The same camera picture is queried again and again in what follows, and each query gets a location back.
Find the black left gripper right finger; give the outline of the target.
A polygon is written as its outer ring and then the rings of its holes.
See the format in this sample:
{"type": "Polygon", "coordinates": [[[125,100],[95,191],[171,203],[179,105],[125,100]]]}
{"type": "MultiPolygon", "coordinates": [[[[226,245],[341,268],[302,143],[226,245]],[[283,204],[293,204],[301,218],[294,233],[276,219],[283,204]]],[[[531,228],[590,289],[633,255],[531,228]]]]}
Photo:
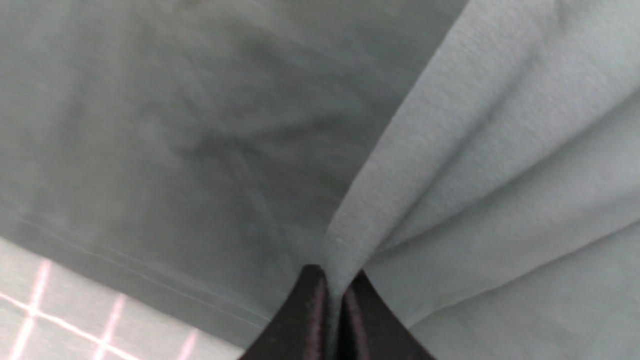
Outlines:
{"type": "Polygon", "coordinates": [[[342,297],[339,360],[433,360],[360,271],[342,297]]]}

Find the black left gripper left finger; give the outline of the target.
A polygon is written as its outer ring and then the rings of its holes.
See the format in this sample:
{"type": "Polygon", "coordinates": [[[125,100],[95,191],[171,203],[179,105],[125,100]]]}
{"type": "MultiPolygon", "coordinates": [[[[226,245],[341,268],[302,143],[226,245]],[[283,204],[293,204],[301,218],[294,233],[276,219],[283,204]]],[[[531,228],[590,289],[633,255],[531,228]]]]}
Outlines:
{"type": "Polygon", "coordinates": [[[329,289],[322,267],[302,267],[290,294],[242,360],[324,360],[329,289]]]}

